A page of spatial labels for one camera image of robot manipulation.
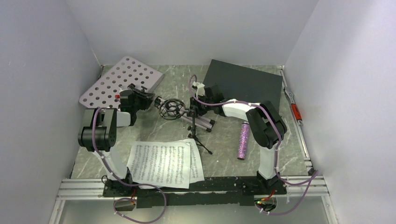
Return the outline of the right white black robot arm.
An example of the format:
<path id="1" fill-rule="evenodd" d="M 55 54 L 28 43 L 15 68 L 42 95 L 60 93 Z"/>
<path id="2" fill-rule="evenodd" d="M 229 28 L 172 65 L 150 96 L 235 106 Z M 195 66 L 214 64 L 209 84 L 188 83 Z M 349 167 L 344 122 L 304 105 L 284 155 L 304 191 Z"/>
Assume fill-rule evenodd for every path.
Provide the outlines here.
<path id="1" fill-rule="evenodd" d="M 285 122 L 272 103 L 225 99 L 216 86 L 206 87 L 195 81 L 190 84 L 189 91 L 191 104 L 198 107 L 199 114 L 212 111 L 222 117 L 241 119 L 250 125 L 253 138 L 260 146 L 258 173 L 262 178 L 257 181 L 257 187 L 264 194 L 270 193 L 276 186 L 273 178 L 277 175 L 278 148 L 287 132 Z"/>

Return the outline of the lilac perforated music stand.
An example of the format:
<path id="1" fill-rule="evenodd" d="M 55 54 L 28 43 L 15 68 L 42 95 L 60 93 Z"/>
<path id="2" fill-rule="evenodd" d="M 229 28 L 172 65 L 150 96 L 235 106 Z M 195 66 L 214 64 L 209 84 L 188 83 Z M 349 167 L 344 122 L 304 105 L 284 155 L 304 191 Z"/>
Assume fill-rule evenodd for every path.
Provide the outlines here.
<path id="1" fill-rule="evenodd" d="M 79 98 L 86 108 L 119 108 L 116 95 L 128 85 L 139 90 L 154 93 L 164 100 L 178 98 L 189 103 L 188 74 L 192 66 L 147 65 L 125 56 L 111 68 L 104 67 L 100 78 Z"/>

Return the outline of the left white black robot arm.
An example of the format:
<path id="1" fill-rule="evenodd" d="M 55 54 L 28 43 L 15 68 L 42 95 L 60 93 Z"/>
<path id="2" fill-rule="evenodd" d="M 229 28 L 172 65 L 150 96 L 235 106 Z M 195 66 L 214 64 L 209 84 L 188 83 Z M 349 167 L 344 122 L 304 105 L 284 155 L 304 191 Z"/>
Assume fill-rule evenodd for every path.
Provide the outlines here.
<path id="1" fill-rule="evenodd" d="M 88 108 L 83 115 L 78 143 L 99 159 L 108 180 L 117 182 L 115 188 L 122 196 L 130 195 L 135 184 L 115 147 L 117 127 L 133 126 L 137 112 L 149 109 L 154 97 L 154 93 L 127 87 L 114 95 L 118 108 Z"/>

